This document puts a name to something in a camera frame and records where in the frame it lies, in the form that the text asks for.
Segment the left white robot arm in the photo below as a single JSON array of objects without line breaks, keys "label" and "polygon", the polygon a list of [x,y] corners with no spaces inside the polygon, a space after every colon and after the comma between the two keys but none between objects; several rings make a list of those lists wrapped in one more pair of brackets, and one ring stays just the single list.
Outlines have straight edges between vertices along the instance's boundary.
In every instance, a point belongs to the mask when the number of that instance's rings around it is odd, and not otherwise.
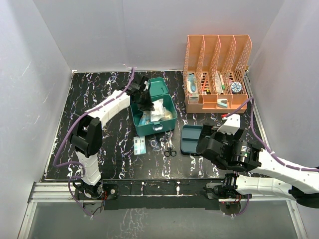
[{"label": "left white robot arm", "polygon": [[81,179],[74,183],[78,191],[86,197],[97,199],[103,193],[101,173],[98,165],[98,152],[103,143],[103,127],[123,109],[136,104],[142,111],[154,108],[150,94],[150,79],[135,73],[125,87],[114,90],[101,103],[87,110],[76,120],[69,136],[69,142],[75,147],[81,169]]}]

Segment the green medicine kit box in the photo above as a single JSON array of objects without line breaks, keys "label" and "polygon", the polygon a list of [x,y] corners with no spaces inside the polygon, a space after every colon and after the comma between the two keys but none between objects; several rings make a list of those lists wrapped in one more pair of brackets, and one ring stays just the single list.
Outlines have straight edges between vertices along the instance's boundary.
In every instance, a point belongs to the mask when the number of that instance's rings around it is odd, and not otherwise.
[{"label": "green medicine kit box", "polygon": [[164,79],[152,78],[150,84],[153,108],[150,111],[141,111],[137,104],[131,104],[133,123],[138,136],[174,130],[177,120],[174,102]]}]

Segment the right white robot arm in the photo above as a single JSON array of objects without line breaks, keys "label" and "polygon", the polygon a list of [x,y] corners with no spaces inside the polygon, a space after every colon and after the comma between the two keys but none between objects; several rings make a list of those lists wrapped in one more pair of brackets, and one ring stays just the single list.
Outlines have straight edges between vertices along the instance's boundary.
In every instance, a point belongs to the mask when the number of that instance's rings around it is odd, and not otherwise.
[{"label": "right white robot arm", "polygon": [[202,126],[196,153],[217,168],[227,170],[223,184],[206,187],[213,198],[238,195],[274,195],[298,204],[319,207],[319,170],[284,159],[273,152],[240,139],[240,127]]}]

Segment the blue divided tray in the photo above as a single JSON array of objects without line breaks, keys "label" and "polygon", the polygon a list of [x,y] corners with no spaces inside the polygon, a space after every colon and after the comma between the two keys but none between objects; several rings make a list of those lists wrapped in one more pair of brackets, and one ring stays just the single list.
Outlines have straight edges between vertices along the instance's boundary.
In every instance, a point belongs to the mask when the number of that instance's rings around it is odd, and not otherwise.
[{"label": "blue divided tray", "polygon": [[181,130],[180,151],[183,155],[198,156],[196,147],[202,130],[201,125],[186,124]]}]

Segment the white tube in organizer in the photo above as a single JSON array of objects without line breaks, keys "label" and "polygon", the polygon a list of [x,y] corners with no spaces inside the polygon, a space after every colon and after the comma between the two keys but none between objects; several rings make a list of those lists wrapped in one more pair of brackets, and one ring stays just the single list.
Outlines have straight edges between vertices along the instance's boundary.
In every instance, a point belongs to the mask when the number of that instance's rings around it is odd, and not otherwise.
[{"label": "white tube in organizer", "polygon": [[223,95],[225,92],[225,84],[223,82],[223,78],[221,73],[218,71],[215,73],[215,87],[216,87],[216,92],[219,95]]}]

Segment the black handled scissors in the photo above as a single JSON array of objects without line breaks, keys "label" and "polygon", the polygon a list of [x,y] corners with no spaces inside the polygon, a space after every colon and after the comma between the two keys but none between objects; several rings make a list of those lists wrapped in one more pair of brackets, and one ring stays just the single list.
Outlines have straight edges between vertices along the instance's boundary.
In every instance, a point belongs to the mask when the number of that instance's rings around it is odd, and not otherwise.
[{"label": "black handled scissors", "polygon": [[177,151],[173,148],[171,136],[167,139],[166,149],[164,151],[165,157],[175,157],[177,155]]}]

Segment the blue brush blister pack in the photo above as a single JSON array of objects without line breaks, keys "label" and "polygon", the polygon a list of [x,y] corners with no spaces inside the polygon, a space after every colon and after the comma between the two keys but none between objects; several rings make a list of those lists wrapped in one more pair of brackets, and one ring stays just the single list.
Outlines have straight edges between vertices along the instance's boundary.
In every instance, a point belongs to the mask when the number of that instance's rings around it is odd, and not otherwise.
[{"label": "blue brush blister pack", "polygon": [[187,86],[188,93],[190,93],[190,94],[197,94],[198,93],[197,79],[196,79],[196,75],[194,73],[189,72],[187,74],[186,86]]}]

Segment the small white red box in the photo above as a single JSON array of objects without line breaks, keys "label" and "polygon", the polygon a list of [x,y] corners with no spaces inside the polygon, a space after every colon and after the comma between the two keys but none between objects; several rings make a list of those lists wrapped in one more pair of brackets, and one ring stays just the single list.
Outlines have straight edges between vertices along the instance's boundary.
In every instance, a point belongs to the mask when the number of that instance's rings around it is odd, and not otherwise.
[{"label": "small white red box", "polygon": [[198,93],[188,93],[188,103],[189,104],[198,104],[199,94]]}]

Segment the clear bag with rubber bands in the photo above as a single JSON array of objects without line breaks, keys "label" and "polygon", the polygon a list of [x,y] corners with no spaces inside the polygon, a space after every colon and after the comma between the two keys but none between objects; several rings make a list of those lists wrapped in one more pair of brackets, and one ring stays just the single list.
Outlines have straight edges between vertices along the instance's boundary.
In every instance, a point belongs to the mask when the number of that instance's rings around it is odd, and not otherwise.
[{"label": "clear bag with rubber bands", "polygon": [[156,136],[151,137],[149,142],[150,142],[150,146],[152,148],[152,151],[160,151],[161,150],[161,143]]}]

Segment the orange file organizer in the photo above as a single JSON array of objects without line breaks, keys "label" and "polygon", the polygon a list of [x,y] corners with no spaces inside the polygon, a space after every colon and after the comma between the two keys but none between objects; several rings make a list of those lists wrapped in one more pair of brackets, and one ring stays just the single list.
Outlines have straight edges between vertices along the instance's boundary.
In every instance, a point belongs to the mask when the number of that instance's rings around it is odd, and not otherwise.
[{"label": "orange file organizer", "polygon": [[187,113],[227,114],[247,99],[249,35],[188,35],[183,67]]}]

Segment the teal white small box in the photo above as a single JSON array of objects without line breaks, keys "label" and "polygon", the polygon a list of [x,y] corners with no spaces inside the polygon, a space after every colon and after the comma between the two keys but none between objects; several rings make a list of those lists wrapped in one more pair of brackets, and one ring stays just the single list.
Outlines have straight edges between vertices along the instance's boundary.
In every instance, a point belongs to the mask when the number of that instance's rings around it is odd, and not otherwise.
[{"label": "teal white small box", "polygon": [[227,99],[218,99],[217,100],[217,106],[223,109],[228,108],[228,100]]}]

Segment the white blue bandage box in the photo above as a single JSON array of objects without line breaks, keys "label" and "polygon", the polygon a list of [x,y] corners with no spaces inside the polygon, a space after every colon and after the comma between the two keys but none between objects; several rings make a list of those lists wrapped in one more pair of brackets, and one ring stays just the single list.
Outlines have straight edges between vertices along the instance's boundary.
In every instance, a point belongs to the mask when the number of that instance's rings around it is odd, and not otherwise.
[{"label": "white blue bandage box", "polygon": [[144,136],[134,137],[134,155],[146,154],[146,142]]}]

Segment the white gauze packet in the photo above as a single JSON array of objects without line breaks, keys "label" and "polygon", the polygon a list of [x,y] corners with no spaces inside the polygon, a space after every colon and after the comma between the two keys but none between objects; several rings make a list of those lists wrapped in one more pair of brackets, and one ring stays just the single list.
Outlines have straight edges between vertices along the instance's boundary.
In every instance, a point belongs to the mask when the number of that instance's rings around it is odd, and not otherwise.
[{"label": "white gauze packet", "polygon": [[163,99],[158,99],[153,102],[153,109],[151,110],[151,122],[161,121],[164,117]]}]

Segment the round blue white tin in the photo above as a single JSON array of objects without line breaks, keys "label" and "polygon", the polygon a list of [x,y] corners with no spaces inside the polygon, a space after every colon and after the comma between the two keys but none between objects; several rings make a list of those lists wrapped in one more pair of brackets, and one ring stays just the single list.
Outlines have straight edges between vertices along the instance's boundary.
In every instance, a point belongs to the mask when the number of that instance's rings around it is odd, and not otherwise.
[{"label": "round blue white tin", "polygon": [[240,94],[243,90],[242,84],[238,81],[231,83],[230,88],[232,94]]}]

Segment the blue cotton swab bag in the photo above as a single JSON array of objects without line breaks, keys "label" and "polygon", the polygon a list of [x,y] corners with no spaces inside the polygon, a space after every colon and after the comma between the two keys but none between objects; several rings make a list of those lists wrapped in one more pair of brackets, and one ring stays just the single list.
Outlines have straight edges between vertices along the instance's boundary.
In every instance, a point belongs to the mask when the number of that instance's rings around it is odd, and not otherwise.
[{"label": "blue cotton swab bag", "polygon": [[150,111],[144,111],[140,121],[139,121],[139,126],[144,126],[147,125],[151,122],[151,112]]}]

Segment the red pencil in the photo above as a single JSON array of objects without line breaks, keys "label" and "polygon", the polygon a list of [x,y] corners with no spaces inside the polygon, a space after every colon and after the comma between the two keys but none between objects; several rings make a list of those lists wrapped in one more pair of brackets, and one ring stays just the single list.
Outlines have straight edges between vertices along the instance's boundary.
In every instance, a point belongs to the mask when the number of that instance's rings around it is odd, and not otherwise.
[{"label": "red pencil", "polygon": [[209,88],[209,81],[207,79],[207,75],[202,76],[201,84],[202,84],[202,91],[203,92],[207,91],[207,89]]}]

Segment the beige bandage pack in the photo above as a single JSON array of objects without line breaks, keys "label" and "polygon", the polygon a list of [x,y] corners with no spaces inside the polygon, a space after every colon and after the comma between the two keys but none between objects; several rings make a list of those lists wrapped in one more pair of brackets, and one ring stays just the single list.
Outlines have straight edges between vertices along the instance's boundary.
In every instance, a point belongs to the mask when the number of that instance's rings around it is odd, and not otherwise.
[{"label": "beige bandage pack", "polygon": [[173,119],[172,112],[165,110],[164,117],[162,117],[162,120],[170,120],[170,119]]}]

